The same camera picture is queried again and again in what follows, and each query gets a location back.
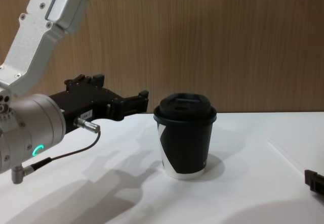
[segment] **wooden wall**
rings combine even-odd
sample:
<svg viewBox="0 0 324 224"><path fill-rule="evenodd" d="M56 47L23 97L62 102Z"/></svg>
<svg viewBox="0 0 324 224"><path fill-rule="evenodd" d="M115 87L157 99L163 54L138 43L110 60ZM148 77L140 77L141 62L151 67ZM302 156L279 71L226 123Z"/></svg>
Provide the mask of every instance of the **wooden wall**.
<svg viewBox="0 0 324 224"><path fill-rule="evenodd" d="M29 0L0 0L0 62ZM221 112L324 110L324 0L90 0L33 92L103 73L122 96L175 92Z"/></svg>

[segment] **white tabletop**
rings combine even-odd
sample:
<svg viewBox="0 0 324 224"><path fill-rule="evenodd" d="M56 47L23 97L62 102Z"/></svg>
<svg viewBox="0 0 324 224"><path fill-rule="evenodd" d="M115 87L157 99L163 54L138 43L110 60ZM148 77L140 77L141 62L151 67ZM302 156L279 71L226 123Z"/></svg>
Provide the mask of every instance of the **white tabletop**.
<svg viewBox="0 0 324 224"><path fill-rule="evenodd" d="M102 138L20 185L0 175L0 223L324 223L304 169L324 173L324 113L218 114L205 174L166 176L152 115L97 120ZM24 166L89 145L69 133Z"/></svg>

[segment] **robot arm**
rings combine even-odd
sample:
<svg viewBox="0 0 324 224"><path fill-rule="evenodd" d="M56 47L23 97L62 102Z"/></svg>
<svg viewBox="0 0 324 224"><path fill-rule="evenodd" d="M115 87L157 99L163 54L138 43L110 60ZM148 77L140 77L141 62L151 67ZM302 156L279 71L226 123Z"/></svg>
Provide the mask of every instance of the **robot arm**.
<svg viewBox="0 0 324 224"><path fill-rule="evenodd" d="M86 3L87 0L30 0L27 13L19 17L19 30L0 66L0 173L11 169L15 184L36 168L71 155L22 167L22 162L60 143L66 133L82 127L99 137L100 127L89 121L123 120L125 116L146 112L147 91L122 98L103 87L103 75L80 75L66 80L64 92L11 102L12 96L25 94L39 82L56 42L64 34L76 31Z"/></svg>

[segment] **black plastic lid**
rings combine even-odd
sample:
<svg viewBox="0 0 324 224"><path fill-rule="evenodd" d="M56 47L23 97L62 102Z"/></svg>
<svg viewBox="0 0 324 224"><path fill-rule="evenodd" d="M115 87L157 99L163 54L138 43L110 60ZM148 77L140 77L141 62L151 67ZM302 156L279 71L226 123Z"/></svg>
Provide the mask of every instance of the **black plastic lid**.
<svg viewBox="0 0 324 224"><path fill-rule="evenodd" d="M198 94L170 95L160 102L160 105L154 110L154 115L155 119L171 121L208 120L214 122L216 120L216 110L211 106L210 101L205 96Z"/></svg>

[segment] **black coffee cup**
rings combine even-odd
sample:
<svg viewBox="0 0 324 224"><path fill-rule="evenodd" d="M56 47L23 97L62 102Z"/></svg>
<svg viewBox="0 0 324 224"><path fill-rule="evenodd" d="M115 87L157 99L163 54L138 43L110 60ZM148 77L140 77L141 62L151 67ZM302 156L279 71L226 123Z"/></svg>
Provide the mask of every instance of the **black coffee cup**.
<svg viewBox="0 0 324 224"><path fill-rule="evenodd" d="M154 110L165 172L177 179L203 174L213 123L210 101L197 94L173 94Z"/></svg>

